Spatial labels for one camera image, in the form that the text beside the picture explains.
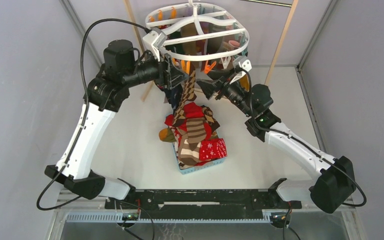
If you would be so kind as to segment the orange clothes clip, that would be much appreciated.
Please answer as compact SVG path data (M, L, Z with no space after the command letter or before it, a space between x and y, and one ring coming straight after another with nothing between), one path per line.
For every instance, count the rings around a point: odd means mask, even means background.
M180 66L182 68L182 70L186 73L186 74L190 74L191 72L191 62L188 61L188 60L181 60L180 61Z

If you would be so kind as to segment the navy santa sock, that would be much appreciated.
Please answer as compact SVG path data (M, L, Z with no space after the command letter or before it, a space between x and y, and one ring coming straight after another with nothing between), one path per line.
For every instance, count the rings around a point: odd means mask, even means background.
M172 89L164 88L163 91L165 93L165 97L168 103L171 105L172 110L175 111L179 107L180 100L182 97L182 93L183 93L182 86L178 85Z

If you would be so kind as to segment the brown argyle sock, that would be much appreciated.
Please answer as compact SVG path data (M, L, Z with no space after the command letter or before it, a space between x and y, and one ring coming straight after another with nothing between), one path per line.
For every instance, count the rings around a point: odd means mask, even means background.
M189 79L183 84L183 91L177 109L173 112L172 126L179 127L186 120L184 107L187 101L193 102L195 94L196 71L193 70Z

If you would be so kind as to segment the white round clip hanger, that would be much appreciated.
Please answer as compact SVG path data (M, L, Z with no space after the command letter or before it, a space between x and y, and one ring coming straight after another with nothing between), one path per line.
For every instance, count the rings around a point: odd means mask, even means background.
M202 62L217 59L230 59L247 52L250 35L247 29L226 9L206 2L174 4L158 8L145 18L145 26L151 30L158 28L167 35L160 50L161 59L165 55L176 60ZM177 53L169 48L185 44L209 45L210 40L223 43L237 42L228 49L217 48L215 52L204 50L192 53Z

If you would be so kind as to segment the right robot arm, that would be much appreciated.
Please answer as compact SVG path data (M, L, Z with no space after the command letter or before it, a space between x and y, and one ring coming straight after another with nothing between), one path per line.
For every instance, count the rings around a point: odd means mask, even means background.
M246 91L225 77L198 79L197 84L208 99L226 97L248 117L245 125L252 136L281 150L310 176L310 180L281 178L275 182L269 194L273 207L311 201L332 214L357 190L353 163L345 156L337 158L317 149L290 130L270 110L273 99L268 86L255 84Z

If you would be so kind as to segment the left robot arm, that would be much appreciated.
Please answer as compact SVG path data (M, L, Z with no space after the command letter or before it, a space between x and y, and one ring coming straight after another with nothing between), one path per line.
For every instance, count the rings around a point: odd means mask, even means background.
M189 78L165 54L160 59L135 58L137 48L131 41L120 39L108 44L103 51L104 63L98 74L86 85L81 116L62 158L48 165L44 173L72 193L92 200L96 197L116 199L123 208L136 203L132 186L121 179L95 173L92 161L101 138L129 95L129 89L155 82L163 89L173 89Z

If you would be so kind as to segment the red sock in basket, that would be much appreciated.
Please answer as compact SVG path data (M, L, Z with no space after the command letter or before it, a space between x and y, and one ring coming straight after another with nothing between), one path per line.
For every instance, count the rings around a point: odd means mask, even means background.
M195 102L190 102L183 107L183 115L185 119L180 125L173 125L174 116L176 113L177 112L174 111L173 114L168 115L164 121L164 124L168 127L180 128L183 131L187 130L186 120L204 117L203 108L197 105Z

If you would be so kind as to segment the orange sock toe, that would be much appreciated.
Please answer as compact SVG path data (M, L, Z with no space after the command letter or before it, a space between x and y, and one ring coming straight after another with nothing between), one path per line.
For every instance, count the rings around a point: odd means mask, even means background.
M158 137L162 142L174 143L177 141L173 131L169 127L162 129L158 133Z

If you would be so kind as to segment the red snowflake sock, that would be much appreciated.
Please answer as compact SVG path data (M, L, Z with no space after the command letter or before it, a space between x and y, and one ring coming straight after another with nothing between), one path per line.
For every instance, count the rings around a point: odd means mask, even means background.
M203 140L199 148L199 160L208 162L228 156L226 143L223 138Z

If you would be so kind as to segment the brown striped sock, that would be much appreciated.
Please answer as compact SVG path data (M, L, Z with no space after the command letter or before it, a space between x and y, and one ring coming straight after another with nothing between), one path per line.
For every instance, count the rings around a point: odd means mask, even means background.
M209 140L212 132L209 124L200 118L189 118L185 122L186 130L177 127L179 133L177 158L181 170L191 168L202 160L199 153L202 141Z

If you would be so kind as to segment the light blue plastic basket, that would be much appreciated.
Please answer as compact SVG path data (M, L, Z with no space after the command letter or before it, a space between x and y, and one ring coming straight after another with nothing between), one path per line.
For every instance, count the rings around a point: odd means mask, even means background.
M223 158L218 158L218 159L211 160L211 161L206 161L202 165L194 165L194 166L190 166L190 167L180 166L180 160L179 160L179 156L178 156L178 144L176 142L172 143L172 149L173 149L173 153L174 153L174 156L175 156L177 169L183 175L189 174L189 173L193 173L193 172L197 172L197 171L200 171L200 170L204 170L204 169L207 169L207 168L210 168L210 167L213 167L213 166L217 166L217 165L223 164L225 162L225 160L226 160L226 158L223 157Z

